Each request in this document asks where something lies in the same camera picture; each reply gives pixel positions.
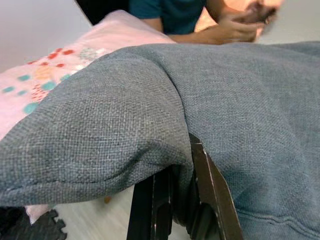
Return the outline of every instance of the teal t-shirt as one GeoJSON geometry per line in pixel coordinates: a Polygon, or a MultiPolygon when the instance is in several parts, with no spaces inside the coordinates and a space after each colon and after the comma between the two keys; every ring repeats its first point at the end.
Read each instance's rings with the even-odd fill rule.
{"type": "Polygon", "coordinates": [[[129,12],[139,19],[161,18],[165,34],[189,34],[206,0],[129,0],[129,12]]]}

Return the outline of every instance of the white wall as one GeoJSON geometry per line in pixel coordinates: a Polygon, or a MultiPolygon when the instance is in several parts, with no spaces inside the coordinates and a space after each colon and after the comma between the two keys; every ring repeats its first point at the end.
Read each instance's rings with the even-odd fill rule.
{"type": "Polygon", "coordinates": [[[320,41],[320,0],[285,0],[270,33],[258,41],[283,44],[320,41]]]}
{"type": "Polygon", "coordinates": [[[74,0],[0,0],[0,72],[72,43],[90,27],[74,0]]]}

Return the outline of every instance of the gray fabric cover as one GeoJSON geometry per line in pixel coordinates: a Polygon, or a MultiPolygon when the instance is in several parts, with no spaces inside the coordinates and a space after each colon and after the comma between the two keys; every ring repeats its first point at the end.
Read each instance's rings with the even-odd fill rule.
{"type": "Polygon", "coordinates": [[[226,178],[246,239],[320,239],[319,42],[145,45],[96,60],[0,142],[0,205],[89,200],[171,164],[183,200],[188,130],[226,178]]]}

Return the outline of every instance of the light wooden floor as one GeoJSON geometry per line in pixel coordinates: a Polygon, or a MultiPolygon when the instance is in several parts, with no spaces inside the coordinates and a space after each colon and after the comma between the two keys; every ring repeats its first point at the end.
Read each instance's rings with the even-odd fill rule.
{"type": "MultiPolygon", "coordinates": [[[[133,187],[113,196],[108,204],[97,199],[62,204],[55,209],[66,224],[67,240],[126,240],[133,187]]],[[[169,240],[189,240],[185,228],[173,223],[169,240]]]]}

